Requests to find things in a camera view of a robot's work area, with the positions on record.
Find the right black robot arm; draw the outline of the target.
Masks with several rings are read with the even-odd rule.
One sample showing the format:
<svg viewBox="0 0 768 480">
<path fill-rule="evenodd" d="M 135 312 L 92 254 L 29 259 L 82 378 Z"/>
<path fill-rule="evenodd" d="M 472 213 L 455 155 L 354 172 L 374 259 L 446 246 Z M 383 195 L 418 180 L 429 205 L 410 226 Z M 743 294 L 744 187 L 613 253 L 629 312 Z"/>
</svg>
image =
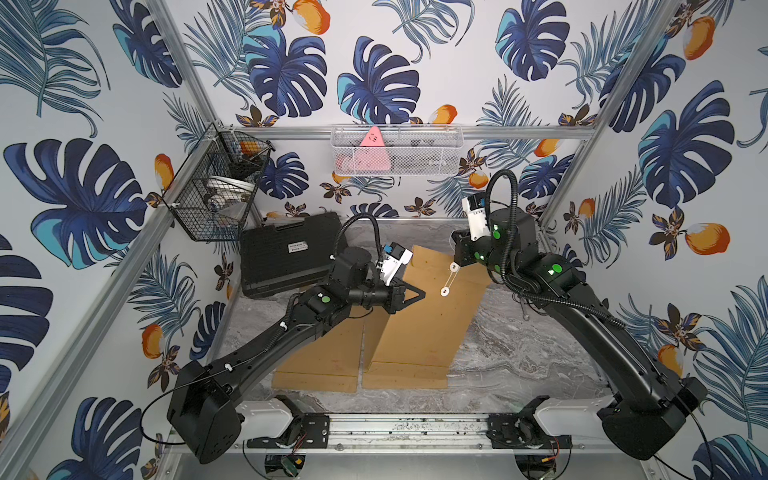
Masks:
<svg viewBox="0 0 768 480">
<path fill-rule="evenodd" d="M 650 356 L 569 260 L 540 251 L 535 222 L 522 210 L 493 213 L 481 236 L 465 229 L 451 238 L 458 266 L 478 264 L 497 275 L 563 326 L 596 362 L 613 393 L 594 416 L 600 433 L 623 453 L 651 459 L 706 399 L 699 379 L 682 378 Z"/>
</svg>

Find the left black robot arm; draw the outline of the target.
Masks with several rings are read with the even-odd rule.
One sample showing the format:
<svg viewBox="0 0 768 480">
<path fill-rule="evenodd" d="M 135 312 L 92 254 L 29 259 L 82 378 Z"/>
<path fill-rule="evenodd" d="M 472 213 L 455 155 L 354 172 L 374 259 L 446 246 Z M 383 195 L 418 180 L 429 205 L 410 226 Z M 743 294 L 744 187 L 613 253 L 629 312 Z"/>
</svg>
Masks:
<svg viewBox="0 0 768 480">
<path fill-rule="evenodd" d="M 234 445 L 245 420 L 237 407 L 251 385 L 348 319 L 353 307 L 394 314 L 423 300 L 423 290 L 398 276 L 412 257 L 411 250 L 391 243 L 375 264 L 369 251 L 348 247 L 334 257 L 321 282 L 300 293 L 256 338 L 207 365 L 193 360 L 183 367 L 166 418 L 197 460 L 211 463 Z"/>
</svg>

